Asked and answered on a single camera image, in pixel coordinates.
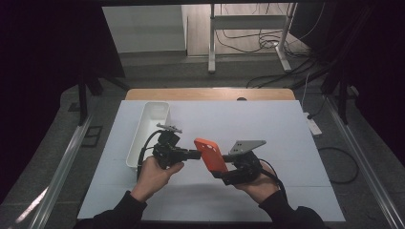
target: orange phone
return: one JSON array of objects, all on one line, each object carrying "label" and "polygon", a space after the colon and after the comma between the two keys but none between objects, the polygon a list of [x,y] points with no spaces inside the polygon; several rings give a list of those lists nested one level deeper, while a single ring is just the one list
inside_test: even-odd
[{"label": "orange phone", "polygon": [[202,138],[196,138],[194,144],[197,150],[202,153],[202,160],[206,168],[215,178],[220,178],[222,173],[228,171],[217,143]]}]

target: metal bracket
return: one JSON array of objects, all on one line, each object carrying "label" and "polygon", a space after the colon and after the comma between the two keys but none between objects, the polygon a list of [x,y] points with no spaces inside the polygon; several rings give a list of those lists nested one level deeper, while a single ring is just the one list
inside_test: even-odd
[{"label": "metal bracket", "polygon": [[176,126],[161,125],[160,123],[158,123],[156,126],[174,133],[182,133],[182,130],[177,129]]},{"label": "metal bracket", "polygon": [[230,150],[230,155],[239,155],[252,151],[266,144],[265,140],[237,140],[235,145]]}]

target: white tabletop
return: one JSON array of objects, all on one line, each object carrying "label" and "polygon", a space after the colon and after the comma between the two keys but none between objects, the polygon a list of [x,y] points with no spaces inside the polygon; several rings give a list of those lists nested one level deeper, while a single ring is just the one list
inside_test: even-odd
[{"label": "white tabletop", "polygon": [[[79,219],[113,209],[136,183],[126,165],[147,101],[122,101]],[[298,101],[167,101],[170,122],[183,130],[178,146],[196,149],[194,139],[217,142],[223,154],[236,140],[265,140],[253,152],[269,161],[284,182],[292,208],[307,206],[324,221],[344,221]],[[244,192],[225,186],[202,160],[184,168],[148,201],[143,220],[270,221]]]}]

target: power strip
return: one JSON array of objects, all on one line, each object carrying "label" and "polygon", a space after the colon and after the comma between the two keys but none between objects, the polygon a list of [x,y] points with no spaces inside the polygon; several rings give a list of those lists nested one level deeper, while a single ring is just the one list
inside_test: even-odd
[{"label": "power strip", "polygon": [[313,119],[308,119],[309,113],[304,113],[305,120],[309,126],[310,132],[313,136],[320,136],[322,134],[321,129],[319,129],[318,125],[316,125]]}]

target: white plastic tray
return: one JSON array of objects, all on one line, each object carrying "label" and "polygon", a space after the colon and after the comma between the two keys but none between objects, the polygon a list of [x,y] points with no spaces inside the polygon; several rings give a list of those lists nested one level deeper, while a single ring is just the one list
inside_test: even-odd
[{"label": "white plastic tray", "polygon": [[[126,164],[134,171],[138,167],[140,149],[145,144],[148,137],[159,129],[158,123],[169,124],[169,104],[166,102],[147,102],[142,110],[142,115],[135,133],[134,140],[126,159]],[[158,142],[159,135],[155,135],[149,142],[148,147],[154,146]],[[147,150],[144,159],[152,155],[152,150]]]}]

